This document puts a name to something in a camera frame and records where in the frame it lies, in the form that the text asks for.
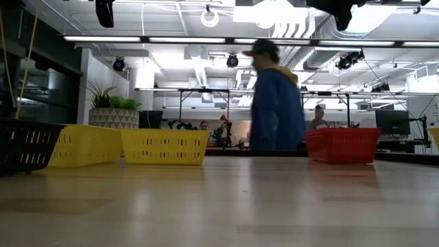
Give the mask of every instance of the baseball cap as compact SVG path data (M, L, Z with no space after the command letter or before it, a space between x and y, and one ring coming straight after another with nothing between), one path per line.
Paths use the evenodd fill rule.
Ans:
M256 54L264 54L265 52L278 55L279 48L268 39L258 38L253 43L251 51L243 51L242 53L247 56L254 56Z

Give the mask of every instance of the fluorescent light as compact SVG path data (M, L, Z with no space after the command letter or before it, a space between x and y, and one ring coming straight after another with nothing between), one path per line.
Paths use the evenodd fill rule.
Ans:
M393 46L393 41L373 41L373 40L321 40L319 45L356 45L362 46Z
M361 51L361 48L349 47L316 47L316 51Z
M163 109L180 109L178 106L164 106ZM192 109L192 107L182 106L181 109Z
M277 45L309 45L309 40L292 40L288 38L269 38ZM237 44L253 44L256 41L255 38L236 38L235 43Z
M413 46L413 47L422 47L422 46L432 46L437 47L439 46L439 42L429 42L429 41L418 41L418 42L404 42L403 46Z
M122 36L65 36L64 39L73 42L140 42L140 37Z
M309 45L309 40L290 40L286 38L271 38L274 44L277 45Z
M254 90L231 89L231 93L254 93Z
M230 107L229 110L251 110L248 107Z
M176 91L178 91L178 89L136 89L136 90L138 90L138 91L154 91L154 92L160 92L160 91L176 92Z
M198 109L198 110L225 110L226 108L222 108L222 107L193 107L193 109Z
M253 44L256 41L255 38L236 38L235 43L237 44Z
M151 43L225 43L225 38L151 37Z

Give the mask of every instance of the blue hoodie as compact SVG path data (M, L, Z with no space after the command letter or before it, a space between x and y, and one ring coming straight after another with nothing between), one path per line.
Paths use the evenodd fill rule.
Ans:
M305 137L297 75L286 67L259 72L252 105L251 150L296 150Z

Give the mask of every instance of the white planter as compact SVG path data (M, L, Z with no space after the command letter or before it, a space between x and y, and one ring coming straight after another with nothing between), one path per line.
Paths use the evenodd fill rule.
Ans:
M88 112L88 124L112 129L139 128L139 112L118 108L94 108Z

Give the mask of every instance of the rope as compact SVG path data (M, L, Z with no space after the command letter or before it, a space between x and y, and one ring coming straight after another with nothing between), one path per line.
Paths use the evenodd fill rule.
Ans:
M1 15L1 8L0 8L0 32L1 32L1 42L3 44L3 55L5 57L5 67L6 67L6 75L8 77L9 91L11 93L12 105L15 108L15 99L14 99L14 93L12 92L11 77L9 74L8 56L7 56L7 52L6 52L5 32L3 30L3 17Z
M32 30L32 37L30 39L29 54L27 56L27 61L30 60L30 56L32 54L32 48L34 46L35 30L36 30L36 24L38 22L38 15L40 14L40 5L41 5L41 0L38 0L38 2L36 4L34 28ZM28 71L29 71L29 63L26 65L25 75L24 75L24 78L23 78L23 83L21 85L20 101L19 101L19 105L17 106L17 110L16 110L16 113L15 113L15 119L19 118L19 113L20 113L20 108L21 108L21 99L23 98L23 93L24 93L24 90L25 90L25 83L26 83L27 72Z

